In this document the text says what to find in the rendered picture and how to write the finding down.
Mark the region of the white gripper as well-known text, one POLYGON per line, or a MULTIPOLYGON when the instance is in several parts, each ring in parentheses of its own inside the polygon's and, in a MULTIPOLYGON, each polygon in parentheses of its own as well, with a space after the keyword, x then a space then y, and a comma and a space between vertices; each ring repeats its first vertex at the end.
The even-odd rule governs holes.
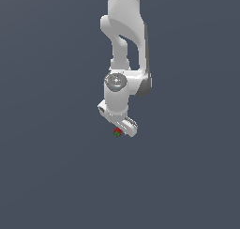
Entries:
POLYGON ((133 137, 137 133, 138 125, 137 123, 128 117, 128 113, 123 113, 120 115, 114 115, 107 111, 107 106, 105 100, 103 100, 97 106, 99 113, 106 118, 106 120, 114 124, 117 128, 119 128, 122 132, 127 134, 130 137, 133 137))

